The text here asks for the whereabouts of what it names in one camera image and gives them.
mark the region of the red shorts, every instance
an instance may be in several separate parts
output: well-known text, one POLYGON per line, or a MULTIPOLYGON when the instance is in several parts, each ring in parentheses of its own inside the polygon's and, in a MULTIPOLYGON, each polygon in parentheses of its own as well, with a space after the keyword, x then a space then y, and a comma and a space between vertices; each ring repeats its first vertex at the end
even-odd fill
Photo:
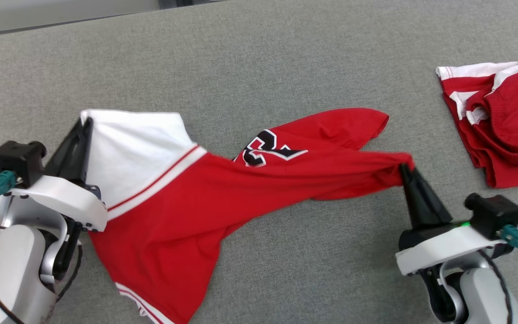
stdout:
POLYGON ((440 66, 443 96, 491 187, 518 186, 518 62, 440 66))

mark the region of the gray tablecloth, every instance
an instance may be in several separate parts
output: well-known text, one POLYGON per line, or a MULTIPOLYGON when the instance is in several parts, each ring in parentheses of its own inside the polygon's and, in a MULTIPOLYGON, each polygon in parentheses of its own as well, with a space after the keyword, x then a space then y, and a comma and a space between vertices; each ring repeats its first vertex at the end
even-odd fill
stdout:
MULTIPOLYGON (((370 107, 391 119, 364 149, 413 154, 467 219, 467 194, 518 203, 518 188, 489 189, 473 168, 434 68, 515 60, 518 0, 231 0, 11 33, 0 35, 0 144, 53 151, 86 108, 177 111, 194 141, 232 157, 267 127, 370 107)), ((434 323, 422 281, 395 263, 409 226, 401 188, 255 219, 224 240, 192 322, 434 323)), ((148 323, 82 241, 51 322, 148 323)), ((518 298, 518 252, 498 265, 518 298)))

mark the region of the red stripe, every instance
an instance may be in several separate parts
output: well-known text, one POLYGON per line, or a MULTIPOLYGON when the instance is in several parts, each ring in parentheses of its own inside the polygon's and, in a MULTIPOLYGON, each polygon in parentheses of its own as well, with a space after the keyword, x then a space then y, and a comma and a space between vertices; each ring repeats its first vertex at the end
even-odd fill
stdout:
POLYGON ((161 180, 161 178, 163 178, 166 174, 169 173, 169 171, 171 171, 171 169, 175 168, 175 166, 177 164, 179 164, 179 162, 181 162, 182 160, 184 160, 187 155, 191 154, 191 152, 193 152, 196 148, 198 148, 199 145, 196 145, 194 148, 192 148, 191 150, 189 150, 189 152, 185 153, 185 155, 183 155, 179 160, 177 160, 177 162, 175 162, 175 164, 173 164, 171 166, 171 168, 167 169, 159 178, 157 178, 157 180, 155 180, 154 182, 152 182, 152 184, 148 185, 147 187, 145 187, 144 189, 142 189, 140 192, 136 193, 135 195, 133 195, 132 197, 129 197, 127 199, 125 199, 124 201, 120 202, 120 203, 117 203, 116 205, 113 205, 109 208, 107 208, 107 211, 112 211, 113 209, 123 205, 124 203, 127 203, 128 201, 132 200, 133 198, 137 197, 138 195, 141 195, 142 193, 144 193, 145 191, 147 191, 149 188, 151 188, 154 184, 156 184, 156 182, 158 182, 159 180, 161 180))
POLYGON ((119 292, 123 292, 123 293, 128 293, 130 294, 131 296, 135 297, 135 301, 138 302, 139 304, 141 304, 141 306, 143 306, 143 309, 146 310, 149 314, 151 314, 151 316, 153 316, 153 318, 155 318, 157 320, 157 322, 159 322, 159 324, 165 324, 164 322, 161 322, 161 320, 155 316, 155 314, 153 314, 149 308, 146 308, 145 305, 141 302, 141 300, 139 300, 139 298, 137 298, 137 296, 135 295, 135 293, 131 292, 131 291, 126 291, 126 290, 123 290, 123 289, 119 289, 119 292))

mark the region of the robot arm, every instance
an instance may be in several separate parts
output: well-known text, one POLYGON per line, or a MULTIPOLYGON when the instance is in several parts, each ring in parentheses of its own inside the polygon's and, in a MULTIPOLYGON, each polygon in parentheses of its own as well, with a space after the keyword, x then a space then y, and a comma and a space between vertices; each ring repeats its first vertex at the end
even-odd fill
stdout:
POLYGON ((401 172, 412 225, 395 254, 401 274, 420 275, 441 322, 518 324, 518 302, 493 262, 513 250, 502 232, 516 231, 518 206, 500 195, 473 193, 465 201, 471 220, 452 222, 417 169, 402 166, 401 172))
POLYGON ((101 192, 85 184, 92 124, 78 121, 45 169, 41 143, 0 146, 0 172, 17 182, 0 195, 0 302, 12 313, 0 307, 0 323, 47 322, 80 233, 105 229, 101 192))

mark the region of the red jersey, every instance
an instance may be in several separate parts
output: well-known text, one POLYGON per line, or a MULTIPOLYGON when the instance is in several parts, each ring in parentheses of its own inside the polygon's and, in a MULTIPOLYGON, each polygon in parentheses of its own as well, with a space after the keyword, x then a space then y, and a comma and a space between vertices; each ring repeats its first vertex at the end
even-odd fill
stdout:
POLYGON ((402 184, 407 153, 360 152, 388 116, 318 113, 264 130, 234 160, 193 143, 177 113, 87 110, 88 182, 109 210, 90 233, 119 293, 158 324, 185 324, 207 291, 220 241, 247 221, 305 199, 357 197, 402 184))

